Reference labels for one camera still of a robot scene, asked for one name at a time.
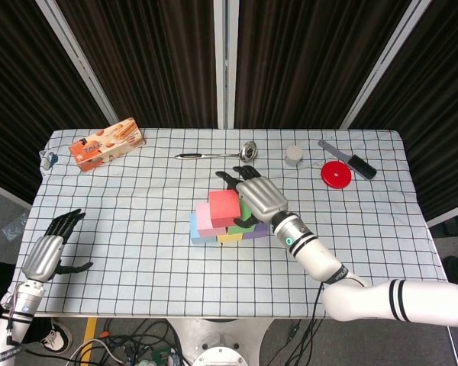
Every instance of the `yellow tape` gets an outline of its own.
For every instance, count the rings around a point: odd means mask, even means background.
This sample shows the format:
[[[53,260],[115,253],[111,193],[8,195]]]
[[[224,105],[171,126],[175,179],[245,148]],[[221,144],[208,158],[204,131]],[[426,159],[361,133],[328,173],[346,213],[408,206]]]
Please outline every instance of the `yellow tape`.
[[[85,335],[83,336],[83,341],[86,342],[89,339],[95,338],[95,328],[97,327],[97,318],[89,318],[88,321],[86,322],[86,328],[85,328]],[[90,354],[91,351],[90,349],[92,348],[92,343],[87,345],[84,348],[85,354],[82,357],[82,360],[80,361],[81,366],[86,366],[87,364],[85,362],[90,361]]]

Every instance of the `stacked blocks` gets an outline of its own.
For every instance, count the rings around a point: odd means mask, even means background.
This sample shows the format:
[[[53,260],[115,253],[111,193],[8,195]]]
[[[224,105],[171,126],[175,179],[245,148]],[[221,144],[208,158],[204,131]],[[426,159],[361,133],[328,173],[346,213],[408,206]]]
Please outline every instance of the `stacked blocks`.
[[[234,220],[243,221],[251,216],[249,207],[239,200],[232,190],[211,191],[208,203],[198,204],[190,216],[190,239],[194,244],[207,242],[237,242],[242,239],[264,237],[268,225],[258,223],[249,228],[235,225]]]

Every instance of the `snack box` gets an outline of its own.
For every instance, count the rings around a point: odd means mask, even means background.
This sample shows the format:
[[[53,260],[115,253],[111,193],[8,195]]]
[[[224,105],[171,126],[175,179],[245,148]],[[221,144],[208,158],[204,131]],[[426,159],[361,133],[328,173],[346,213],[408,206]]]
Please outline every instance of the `snack box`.
[[[79,168],[87,172],[142,145],[144,139],[136,121],[128,118],[80,141],[75,141],[69,147],[69,151]]]

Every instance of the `white grid tablecloth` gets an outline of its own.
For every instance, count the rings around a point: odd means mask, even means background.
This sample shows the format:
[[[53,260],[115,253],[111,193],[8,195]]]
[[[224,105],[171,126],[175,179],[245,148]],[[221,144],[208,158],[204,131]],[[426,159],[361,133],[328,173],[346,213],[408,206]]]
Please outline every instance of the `white grid tablecloth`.
[[[252,165],[268,176],[311,231],[351,270],[372,284],[390,278],[443,280],[431,235],[416,200],[398,133],[375,130],[143,130],[146,146],[81,173],[68,147],[94,130],[53,133],[46,145],[58,162],[44,172],[15,271],[51,220],[81,208],[86,217],[66,244],[63,265],[94,265],[46,284],[43,314],[65,316],[310,316],[319,283],[273,236],[233,245],[193,245],[189,215],[208,191],[223,189],[217,170],[235,159],[174,159],[181,152],[234,153],[255,140]],[[378,171],[345,189],[321,179],[335,160],[324,139]],[[297,144],[304,159],[283,162]],[[324,315],[318,304],[317,314]]]

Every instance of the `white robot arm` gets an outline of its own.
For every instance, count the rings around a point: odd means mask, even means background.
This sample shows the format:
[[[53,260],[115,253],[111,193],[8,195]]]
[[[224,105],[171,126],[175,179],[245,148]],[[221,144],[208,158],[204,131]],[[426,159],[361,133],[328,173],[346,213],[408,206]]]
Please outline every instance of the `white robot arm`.
[[[245,181],[217,172],[229,188],[238,192],[253,216],[238,220],[242,227],[258,221],[271,224],[275,236],[295,260],[317,281],[329,284],[323,305],[336,320],[362,318],[458,326],[458,285],[437,281],[393,280],[370,287],[350,272],[321,243],[295,213],[275,185],[253,167],[234,167]]]
[[[44,296],[43,284],[56,274],[79,273],[93,265],[91,262],[80,267],[61,265],[64,244],[84,216],[75,210],[57,217],[34,244],[22,268],[27,280],[15,288],[10,308],[0,318],[0,366],[15,364],[15,356],[21,351],[21,342]]]

